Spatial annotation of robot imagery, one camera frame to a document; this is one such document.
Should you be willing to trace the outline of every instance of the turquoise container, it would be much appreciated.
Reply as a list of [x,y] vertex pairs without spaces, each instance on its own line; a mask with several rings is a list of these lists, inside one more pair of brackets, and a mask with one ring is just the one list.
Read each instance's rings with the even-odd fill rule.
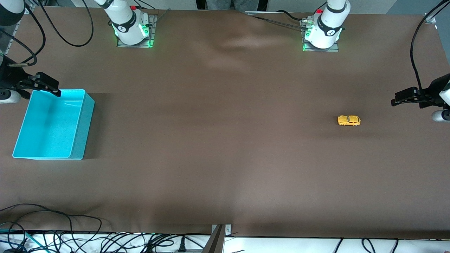
[[34,90],[14,147],[14,158],[81,160],[94,100],[85,90],[61,90],[61,97]]

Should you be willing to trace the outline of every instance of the yellow toy car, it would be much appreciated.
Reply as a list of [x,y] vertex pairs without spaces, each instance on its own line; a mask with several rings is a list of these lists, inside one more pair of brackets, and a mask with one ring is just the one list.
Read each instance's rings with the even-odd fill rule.
[[337,118],[337,123],[341,126],[359,126],[361,124],[361,119],[360,117],[354,115],[341,115]]

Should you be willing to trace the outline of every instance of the person's legs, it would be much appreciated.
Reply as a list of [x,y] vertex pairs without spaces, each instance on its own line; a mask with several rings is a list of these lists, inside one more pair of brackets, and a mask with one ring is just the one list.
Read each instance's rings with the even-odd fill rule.
[[259,0],[233,0],[234,8],[240,12],[257,11]]
[[206,0],[208,9],[230,9],[231,0]]

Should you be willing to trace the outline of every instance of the brown tabletop surface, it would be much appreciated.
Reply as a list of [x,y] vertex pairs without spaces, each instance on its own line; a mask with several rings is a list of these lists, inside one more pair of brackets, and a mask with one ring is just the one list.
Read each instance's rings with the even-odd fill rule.
[[[70,42],[88,38],[85,9],[47,9]],[[350,15],[340,51],[318,53],[302,51],[299,31],[235,11],[170,10],[151,49],[117,48],[102,9],[91,9],[94,38],[81,48],[35,13],[47,45],[26,71],[85,89],[95,109],[84,160],[33,161],[11,156],[27,101],[1,105],[2,207],[98,216],[105,231],[231,223],[252,236],[450,237],[450,124],[431,120],[438,108],[390,105],[417,85],[409,46],[420,16]],[[30,16],[17,38],[40,46]],[[9,57],[28,55],[14,44]],[[415,59],[426,87],[449,72],[434,25],[420,30]],[[362,124],[339,126],[338,115]],[[54,215],[21,224],[68,230]]]

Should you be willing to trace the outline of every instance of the cable connector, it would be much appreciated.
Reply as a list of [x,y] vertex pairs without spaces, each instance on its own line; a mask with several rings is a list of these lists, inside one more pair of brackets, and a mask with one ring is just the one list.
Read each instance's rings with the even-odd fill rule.
[[180,242],[180,248],[178,249],[178,252],[186,252],[186,246],[185,246],[185,236],[181,237],[181,242]]

